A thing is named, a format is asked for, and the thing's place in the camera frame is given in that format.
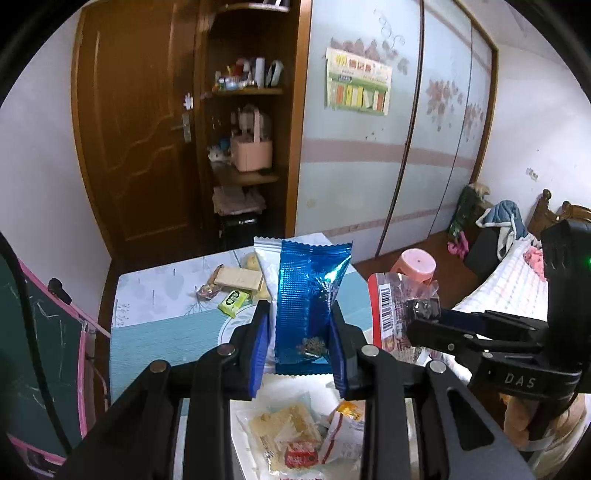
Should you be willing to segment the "person's right hand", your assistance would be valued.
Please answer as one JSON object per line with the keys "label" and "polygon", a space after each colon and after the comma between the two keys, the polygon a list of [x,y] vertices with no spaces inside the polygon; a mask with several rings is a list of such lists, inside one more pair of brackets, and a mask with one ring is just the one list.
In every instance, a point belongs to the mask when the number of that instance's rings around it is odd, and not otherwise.
{"label": "person's right hand", "polygon": [[504,433],[524,452],[566,448],[579,439],[581,430],[586,425],[587,397],[587,394],[579,394],[563,413],[549,422],[548,440],[545,433],[541,439],[535,440],[530,423],[539,403],[503,395],[506,404]]}

